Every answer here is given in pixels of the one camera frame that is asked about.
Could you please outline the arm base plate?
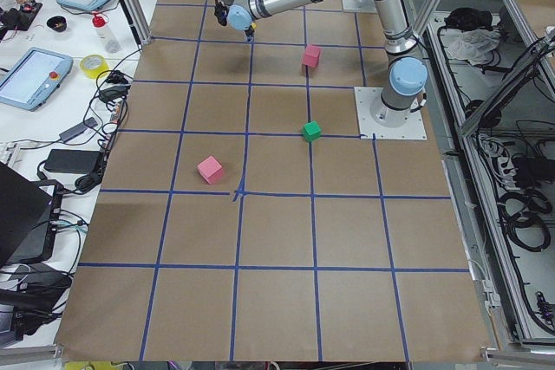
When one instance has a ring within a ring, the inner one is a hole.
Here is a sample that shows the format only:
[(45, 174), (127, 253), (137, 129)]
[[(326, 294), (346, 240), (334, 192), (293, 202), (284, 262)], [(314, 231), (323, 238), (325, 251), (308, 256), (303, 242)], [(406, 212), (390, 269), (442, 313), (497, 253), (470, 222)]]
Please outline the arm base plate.
[(374, 0), (342, 0), (342, 6), (348, 13), (377, 13)]
[(419, 102), (393, 110), (382, 102), (382, 88), (354, 87), (359, 136), (364, 140), (427, 140)]

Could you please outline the green cube near arm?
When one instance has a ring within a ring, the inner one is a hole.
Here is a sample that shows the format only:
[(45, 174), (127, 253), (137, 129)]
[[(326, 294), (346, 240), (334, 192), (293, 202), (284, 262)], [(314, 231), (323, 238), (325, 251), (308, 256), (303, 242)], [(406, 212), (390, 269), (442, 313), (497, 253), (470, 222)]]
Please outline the green cube near arm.
[(317, 140), (321, 134), (322, 128), (315, 120), (307, 122), (303, 125), (302, 135), (306, 142), (311, 143), (312, 141)]

